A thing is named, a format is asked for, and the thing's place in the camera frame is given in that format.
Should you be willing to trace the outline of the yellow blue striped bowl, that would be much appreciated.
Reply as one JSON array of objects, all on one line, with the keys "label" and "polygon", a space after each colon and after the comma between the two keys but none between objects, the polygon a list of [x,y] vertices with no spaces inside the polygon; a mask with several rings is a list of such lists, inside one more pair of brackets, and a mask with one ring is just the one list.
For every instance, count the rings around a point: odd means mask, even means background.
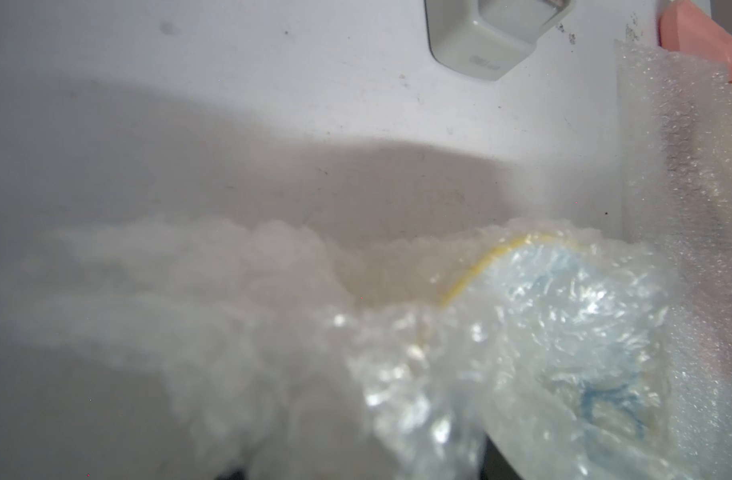
[{"label": "yellow blue striped bowl", "polygon": [[567,232],[500,240],[443,296],[482,300],[536,382],[581,421],[639,442],[666,428],[670,291],[648,248]]}]

